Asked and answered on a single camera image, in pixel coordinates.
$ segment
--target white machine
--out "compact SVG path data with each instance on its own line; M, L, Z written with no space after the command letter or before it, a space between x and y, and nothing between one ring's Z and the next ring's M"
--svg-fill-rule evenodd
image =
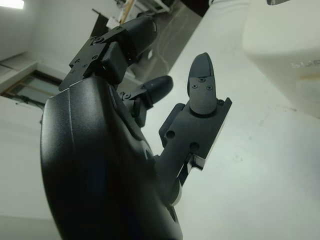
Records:
M320 118L319 0L251 0L243 49L297 110Z

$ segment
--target white wall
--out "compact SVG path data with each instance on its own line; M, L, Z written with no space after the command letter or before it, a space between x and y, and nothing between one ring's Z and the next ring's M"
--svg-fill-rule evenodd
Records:
M0 216L51 219L40 164L42 110L0 96Z
M41 0L25 0L23 9L0 6L0 61L28 50L40 6Z
M120 13L114 0L44 0L29 49L40 71L60 79L66 76L97 20L92 8L107 18Z

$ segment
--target light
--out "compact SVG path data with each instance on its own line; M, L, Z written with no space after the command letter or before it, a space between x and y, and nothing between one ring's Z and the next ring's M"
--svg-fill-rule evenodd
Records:
M0 0L0 7L23 9L25 1L22 0Z

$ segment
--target robotic hand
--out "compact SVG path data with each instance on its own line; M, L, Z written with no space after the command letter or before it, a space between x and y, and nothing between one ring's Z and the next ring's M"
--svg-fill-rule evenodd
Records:
M64 240L181 240L173 205L191 168L205 165L231 107L217 100L207 53L190 69L189 101L177 104L152 151L140 128L173 87L169 76L118 95L126 68L156 38L140 17L89 39L70 63L61 93L46 102L41 167L47 200Z

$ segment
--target window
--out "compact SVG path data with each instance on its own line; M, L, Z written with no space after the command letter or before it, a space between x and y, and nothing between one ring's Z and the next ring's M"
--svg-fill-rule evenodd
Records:
M43 108L48 98L60 92L60 82L36 71L11 86L2 96Z

